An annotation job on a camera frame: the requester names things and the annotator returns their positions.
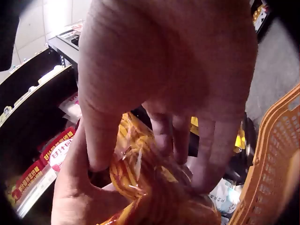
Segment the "red packaging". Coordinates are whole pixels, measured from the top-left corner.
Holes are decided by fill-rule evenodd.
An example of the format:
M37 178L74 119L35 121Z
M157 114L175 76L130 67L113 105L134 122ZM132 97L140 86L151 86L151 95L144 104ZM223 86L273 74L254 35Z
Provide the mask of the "red packaging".
M49 158L51 155L51 152L57 145L59 145L61 142L66 141L70 138L72 138L75 134L75 130L72 127L69 127L65 129L56 139L54 139L41 153L40 155L40 161L43 163L43 165L47 165L49 163Z
M22 192L16 188L12 193L11 196L14 198L15 203L21 198Z
M23 192L30 186L30 184L39 176L42 176L42 169L44 168L44 165L40 160L35 161L26 171L23 173L23 175L20 177L20 179L16 182L16 190L13 191L15 193L15 196L21 197Z

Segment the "snack package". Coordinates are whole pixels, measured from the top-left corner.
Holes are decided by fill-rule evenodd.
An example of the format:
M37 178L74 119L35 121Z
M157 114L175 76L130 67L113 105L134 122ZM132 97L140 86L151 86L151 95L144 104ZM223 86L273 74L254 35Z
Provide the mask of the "snack package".
M21 192L16 188L16 182L20 179L20 176L13 176L5 181L5 194L8 201L12 206L15 205L18 199L21 197Z
M208 196L218 211L222 215L227 215L235 211L240 202L240 195L241 193L236 191L229 181L222 178Z
M51 141L49 141L40 155L40 161L46 166L49 163L50 155L52 151L62 142L72 139L75 134L75 130L72 127L65 129L59 135L56 135Z
M35 161L23 175L16 182L16 186L13 187L11 196L14 199L15 203L21 198L23 192L31 185L31 183L42 176L42 170L44 165L40 160Z
M170 156L155 150L151 131L131 113L123 114L110 178L131 200L108 224L221 224L221 216L208 196L191 191L191 172Z
M78 93L76 92L71 97L67 98L65 101L63 101L59 108L68 115L68 117L64 117L68 120L70 120L73 123L77 123L77 121L82 116L81 109L78 102Z

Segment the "product box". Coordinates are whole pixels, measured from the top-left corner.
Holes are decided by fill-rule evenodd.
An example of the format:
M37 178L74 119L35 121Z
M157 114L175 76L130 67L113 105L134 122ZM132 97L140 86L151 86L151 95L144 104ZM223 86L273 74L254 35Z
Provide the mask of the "product box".
M73 123L77 123L77 121L81 118L82 113L79 106L78 101L78 93L73 94L71 97L67 98L63 101L59 108L67 114L68 117L66 119L72 121Z
M20 199L23 192L36 178L43 175L43 168L43 163L40 160L37 160L25 171L25 173L23 173L20 179L16 182L16 189L12 192L12 197L15 201Z
M40 155L40 161L43 165L47 165L49 163L49 158L51 152L55 149L63 141L66 141L72 138L75 134L75 130L72 127L65 129L60 135L58 135L50 144L47 145L45 150Z

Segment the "finger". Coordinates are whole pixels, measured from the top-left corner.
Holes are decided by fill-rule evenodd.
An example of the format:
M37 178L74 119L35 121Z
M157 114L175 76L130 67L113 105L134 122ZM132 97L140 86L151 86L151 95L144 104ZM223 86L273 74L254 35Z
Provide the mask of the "finger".
M163 156L169 156L173 152L170 117L162 113L147 111L150 117L157 149Z
M173 116L173 152L179 165L185 164L188 158L190 141L191 116Z
M233 155L234 141L238 132L240 120L227 122L216 121L211 138L207 139L210 150L207 153L200 151L198 158L193 162L192 185L199 194L209 193L219 182L226 171L226 166Z
M164 43L157 25L126 1L92 1L78 61L92 171L109 166L122 113L141 105L166 80Z
M209 159L214 141L215 121L198 117L199 148L197 158L190 159L190 170L193 173L192 186L199 194L207 193L207 177Z
M84 114L87 153L90 170L98 172L106 169L116 146L121 116L87 111Z
M217 121L214 131L214 142L212 145L209 162L214 166L218 181L224 175L226 166L233 156L233 148L242 119L232 121Z
M59 174L68 177L87 177L88 167L89 162L86 151L86 135L83 126L83 119L81 118Z

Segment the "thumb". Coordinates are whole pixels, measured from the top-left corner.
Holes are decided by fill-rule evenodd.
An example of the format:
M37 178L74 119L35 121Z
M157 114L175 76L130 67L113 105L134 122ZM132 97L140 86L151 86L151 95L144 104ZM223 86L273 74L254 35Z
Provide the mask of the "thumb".
M102 171L109 166L116 146L121 116L95 113L91 110L87 110L84 114L85 124L87 124L85 126L87 153L91 171Z
M83 119L81 118L59 175L63 177L88 177L88 167L89 162L86 152L86 135L83 126Z

